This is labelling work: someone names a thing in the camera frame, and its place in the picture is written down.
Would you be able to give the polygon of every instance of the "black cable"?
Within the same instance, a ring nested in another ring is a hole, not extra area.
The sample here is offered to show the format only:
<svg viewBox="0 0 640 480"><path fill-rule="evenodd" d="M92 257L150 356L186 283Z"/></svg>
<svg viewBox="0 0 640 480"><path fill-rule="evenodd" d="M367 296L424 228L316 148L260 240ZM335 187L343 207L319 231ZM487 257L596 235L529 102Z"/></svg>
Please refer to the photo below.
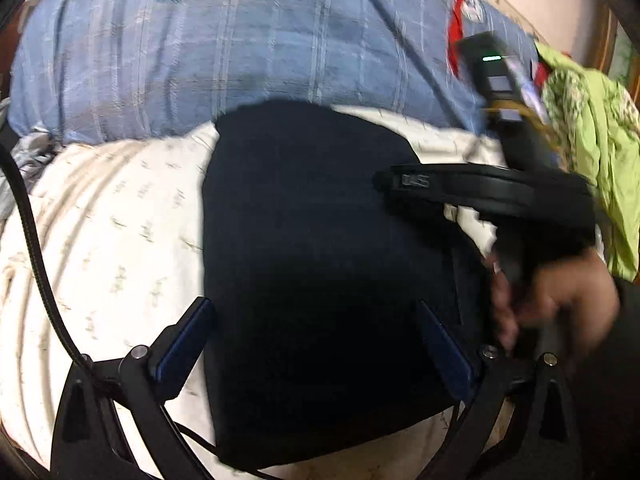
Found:
<svg viewBox="0 0 640 480"><path fill-rule="evenodd" d="M436 81L436 76L434 75L433 70L428 67L425 60L418 53L418 50L414 47L409 38L402 31L402 23L400 23L399 18L393 17L391 13L389 13L387 8L383 5L382 0L369 0L369 2L376 9L378 15L380 16L380 18L382 18L382 21L385 22L386 28L391 31L400 47L404 50L407 57L414 64L415 69L431 87L433 95L440 102L442 111L449 120L450 126L463 128L464 123L460 118L460 115L454 110L451 102L444 95L444 90L442 89L442 86L439 85Z"/></svg>
<svg viewBox="0 0 640 480"><path fill-rule="evenodd" d="M22 221L22 230L24 231L24 239L27 243L27 250L29 251L29 259L31 261L31 267L33 270L33 276L35 277L38 285L38 291L42 298L42 304L47 311L49 321L53 327L54 332L58 336L60 343L66 350L66 353L71 357L73 363L80 368L86 376L98 387L102 387L102 382L89 367L87 361L84 360L82 354L75 345L69 332L65 327L65 323L60 316L60 311L56 304L56 298L51 290L49 278L47 277L47 269L44 266L44 260L42 259L42 249L40 248L40 241L38 240L38 230L33 219L33 211L31 210L31 202L29 200L29 194L27 188L24 185L24 180L20 174L20 169L16 165L14 158L11 156L2 144L0 144L0 170L4 173L11 191L14 194L15 204L20 213L20 220Z"/></svg>
<svg viewBox="0 0 640 480"><path fill-rule="evenodd" d="M197 434L195 431L193 431L191 428L187 428L186 426L178 423L178 422L174 422L175 427L178 428L178 431L180 431L180 433L182 433L183 435L188 436L191 440L193 440L196 444L199 444L200 446L202 446L204 449L206 449L207 451L209 451L211 454L218 456L218 450L216 449L216 446L214 446L212 443L208 442L207 440L205 440L203 437L201 437L199 434ZM254 475L257 476L258 478L261 478L262 480L282 480L281 478L278 478L277 476L272 476L268 473L263 473L261 471L245 471L245 473L249 473L250 475Z"/></svg>
<svg viewBox="0 0 640 480"><path fill-rule="evenodd" d="M449 419L449 427L447 428L447 434L444 436L444 442L449 440L453 436L453 426L455 426L456 421L458 420L458 415L460 414L460 403L456 402L453 405L453 409L451 410L451 418Z"/></svg>

